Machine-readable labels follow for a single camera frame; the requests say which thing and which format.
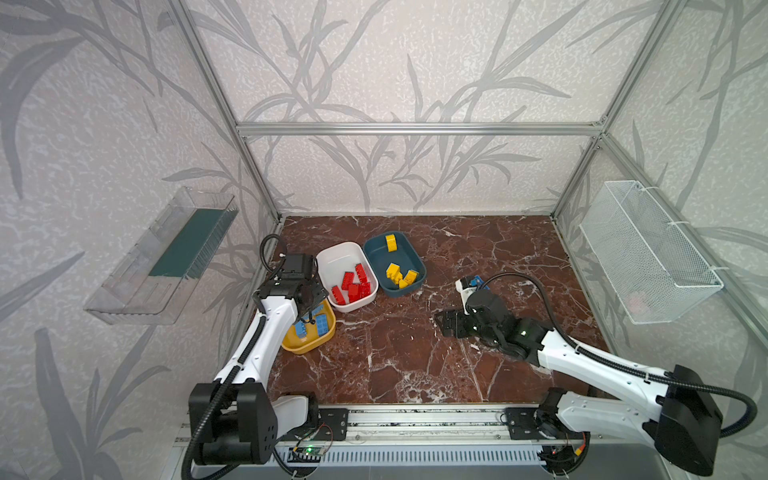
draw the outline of black cable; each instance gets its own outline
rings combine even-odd
[[[280,454],[277,453],[277,447],[276,446],[275,446],[275,449],[272,451],[272,456],[275,458],[275,462],[277,462],[277,464],[280,466],[280,468],[285,473],[290,475],[291,478],[306,478],[306,477],[312,475],[315,472],[315,470],[317,470],[317,467],[314,467],[314,468],[313,467],[299,467],[299,468],[294,468],[293,470],[291,470],[290,467],[288,465],[286,465],[286,463],[280,457]],[[311,468],[312,470],[310,472],[307,472],[305,475],[301,475],[300,474],[300,470],[307,469],[307,468]]]
[[[564,468],[562,468],[560,470],[557,470],[555,468],[549,469],[549,468],[546,468],[544,466],[542,466],[542,468],[544,468],[544,470],[546,470],[547,472],[551,473],[552,475],[556,475],[558,477],[567,476],[569,473],[572,473],[576,468],[579,468],[579,466],[581,466],[581,464],[584,463],[584,459],[587,458],[587,452],[589,452],[589,440],[590,440],[590,437],[591,437],[591,435],[590,435],[589,432],[584,432],[584,450],[582,450],[581,454],[578,455],[578,456],[576,456],[575,453],[574,453],[574,456],[576,457],[575,462],[574,462],[573,458],[569,458],[567,460],[555,460],[553,458],[544,458],[544,460],[547,463],[563,464],[563,463],[571,463],[571,462],[573,462],[573,465],[571,465],[570,467],[564,467]]]
[[[525,278],[526,280],[531,281],[536,286],[536,289],[541,295],[541,299],[544,301],[544,307],[547,310],[547,314],[549,315],[549,319],[552,321],[552,325],[554,326],[554,329],[557,330],[560,336],[563,337],[563,340],[565,340],[565,342],[571,348],[576,350],[576,353],[583,354],[587,358],[592,359],[595,362],[601,363],[605,366],[609,366],[612,369],[616,369],[620,372],[628,373],[629,375],[640,377],[642,379],[647,379],[649,381],[663,383],[664,385],[674,386],[682,389],[697,390],[698,392],[711,393],[712,395],[726,396],[726,397],[730,397],[731,399],[739,400],[740,402],[742,402],[746,406],[746,410],[744,414],[741,416],[740,419],[736,420],[733,424],[720,430],[720,437],[722,439],[725,437],[731,436],[734,433],[741,432],[747,426],[749,426],[749,424],[752,423],[752,421],[757,417],[757,404],[748,395],[744,395],[741,392],[737,392],[731,389],[724,389],[719,386],[704,385],[704,384],[692,383],[692,382],[682,382],[680,380],[667,378],[666,376],[646,374],[646,372],[642,370],[634,369],[626,365],[621,365],[620,363],[616,363],[612,360],[606,359],[603,356],[598,355],[597,353],[593,353],[589,349],[581,348],[576,343],[576,341],[573,340],[571,336],[569,336],[565,332],[562,325],[560,325],[560,323],[555,319],[554,310],[552,309],[552,304],[549,300],[549,296],[547,295],[547,292],[544,289],[544,286],[535,276],[527,275],[525,273],[520,273],[520,272],[499,273],[497,275],[492,276],[488,280],[486,280],[478,288],[478,290],[484,288],[490,282],[502,276],[519,276],[521,278]]]
[[[281,268],[283,268],[283,264],[286,261],[286,257],[282,257],[280,263],[274,268],[270,268],[270,264],[266,261],[266,257],[264,256],[264,248],[266,247],[266,242],[275,239],[277,240],[277,243],[283,247],[283,253],[288,253],[288,246],[286,245],[285,240],[283,238],[276,234],[276,233],[270,233],[266,237],[264,237],[261,240],[261,244],[259,245],[259,259],[261,260],[261,264],[264,265],[264,268],[266,268],[266,271],[269,273],[274,274],[275,272],[280,271]]]
[[[262,314],[259,318],[259,325],[256,327],[256,332],[253,333],[253,336],[250,338],[248,344],[243,350],[243,353],[237,359],[237,362],[240,365],[242,365],[248,359],[248,356],[250,355],[251,350],[253,350],[256,342],[261,336],[261,332],[264,330],[265,325],[266,315]],[[210,422],[214,413],[221,409],[224,396],[232,386],[232,382],[234,382],[237,373],[242,369],[240,365],[235,365],[232,367],[229,375],[227,375],[224,382],[219,385],[219,389],[216,391],[216,395],[214,395],[214,398],[210,401],[208,407],[205,409],[205,412],[200,417],[200,421],[197,423],[197,428],[195,428],[195,431],[192,434],[192,438],[190,439],[190,443],[187,447],[187,452],[184,454],[184,462],[181,464],[181,478],[183,480],[217,480],[237,468],[237,465],[227,465],[226,467],[208,475],[207,477],[195,478],[192,476],[192,460],[194,459],[194,453],[199,448],[200,436],[203,434],[203,429],[205,429],[208,422]]]

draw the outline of aluminum frame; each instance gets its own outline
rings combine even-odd
[[[200,40],[200,35],[197,28],[194,26],[192,14],[187,8],[184,0],[166,0],[166,3],[170,7],[170,14],[174,20],[174,24],[179,28],[182,39],[190,49],[195,65],[197,65],[197,69],[203,76],[208,91],[213,97],[219,114],[224,120],[225,127],[232,137],[234,147],[237,149],[237,153],[240,154],[240,159],[243,161],[246,170],[256,183],[256,187],[264,199],[264,202],[270,211],[270,215],[275,220],[275,223],[277,223],[280,220],[280,212],[277,209],[275,200],[270,195],[269,189],[266,187],[266,182],[259,171],[259,167],[253,158],[250,149],[240,134],[237,133],[237,120],[235,120],[232,107],[229,105],[229,102],[227,102],[227,98],[224,96],[224,91],[214,73],[213,64],[210,62],[210,59],[205,52],[203,42]]]
[[[598,147],[601,147],[611,157],[618,169],[630,180],[639,181],[644,187],[655,187],[653,181],[632,161],[626,150],[611,135],[601,135],[598,138]],[[696,229],[686,222],[685,217],[677,208],[672,206],[672,203],[664,196],[660,189],[650,188],[648,192],[661,205],[661,208],[669,214],[672,220],[683,222],[679,223],[678,226],[708,264],[711,266],[723,265],[723,260],[720,259],[720,256],[712,250]],[[747,331],[751,332],[768,352],[768,313],[752,297],[741,283],[741,280],[736,278],[729,270],[718,270],[717,275],[724,284],[721,290],[723,300],[725,300],[736,317],[741,320]]]
[[[431,123],[431,122],[243,122],[240,135],[577,135],[602,132],[597,122],[510,122],[510,123]]]
[[[648,69],[653,57],[664,44],[664,40],[672,30],[674,23],[677,21],[677,17],[682,13],[686,1],[687,0],[666,0],[659,9],[659,13],[656,15],[654,23],[650,26],[648,33],[645,35],[640,50],[637,51],[632,64],[627,69],[627,73],[624,74],[624,78],[621,80],[618,90],[616,90],[614,97],[611,99],[611,103],[608,104],[605,114],[600,118],[602,129],[596,137],[608,132],[611,125],[616,121],[616,117],[619,115],[619,112],[621,112],[621,109],[624,108],[627,99]],[[565,204],[576,190],[576,186],[581,182],[581,178],[584,177],[587,170],[589,170],[592,160],[594,159],[595,150],[597,149],[597,138],[593,137],[592,140],[593,141],[589,144],[587,150],[581,155],[581,159],[574,169],[571,178],[569,178],[568,182],[565,184],[563,194],[558,198],[558,202],[555,204],[552,211],[553,217],[558,217],[560,213],[562,213]]]

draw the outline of clear plastic shelf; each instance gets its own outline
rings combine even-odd
[[[235,216],[234,195],[182,187],[85,304],[111,325],[171,325]]]

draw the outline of wire mesh basket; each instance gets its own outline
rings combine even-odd
[[[632,323],[671,322],[723,288],[640,182],[605,182],[581,231]]]

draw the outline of leaf pattern wallpaper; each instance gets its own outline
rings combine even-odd
[[[698,230],[758,303],[768,305],[768,2],[689,1],[611,128],[648,177]],[[720,443],[714,478],[757,479],[768,468],[768,356],[720,295],[672,323],[631,323],[578,226],[606,180],[598,154],[558,226],[604,333],[619,354],[750,394],[760,414]],[[717,400],[726,422],[743,407]]]
[[[595,121],[661,5],[188,3],[241,122]],[[280,209],[314,214],[546,214],[587,142],[249,138]]]
[[[157,478],[274,227],[166,4],[0,0],[0,140],[0,478]],[[240,214],[179,320],[87,314],[182,185]]]

